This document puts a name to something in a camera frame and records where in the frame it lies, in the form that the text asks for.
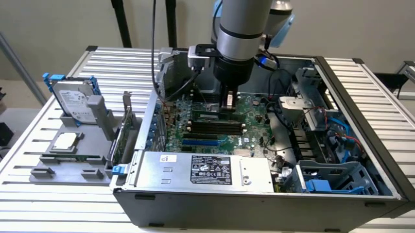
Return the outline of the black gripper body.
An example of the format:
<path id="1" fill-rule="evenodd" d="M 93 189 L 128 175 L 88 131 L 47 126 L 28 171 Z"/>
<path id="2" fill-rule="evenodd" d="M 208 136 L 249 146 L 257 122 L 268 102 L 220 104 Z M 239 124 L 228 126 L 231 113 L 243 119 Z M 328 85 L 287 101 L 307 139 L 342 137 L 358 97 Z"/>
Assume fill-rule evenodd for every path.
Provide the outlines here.
<path id="1" fill-rule="evenodd" d="M 216 57 L 213 62 L 213 76 L 220 82 L 220 92 L 233 91 L 248 82 L 253 68 L 253 58 L 233 61 L 225 57 Z"/>

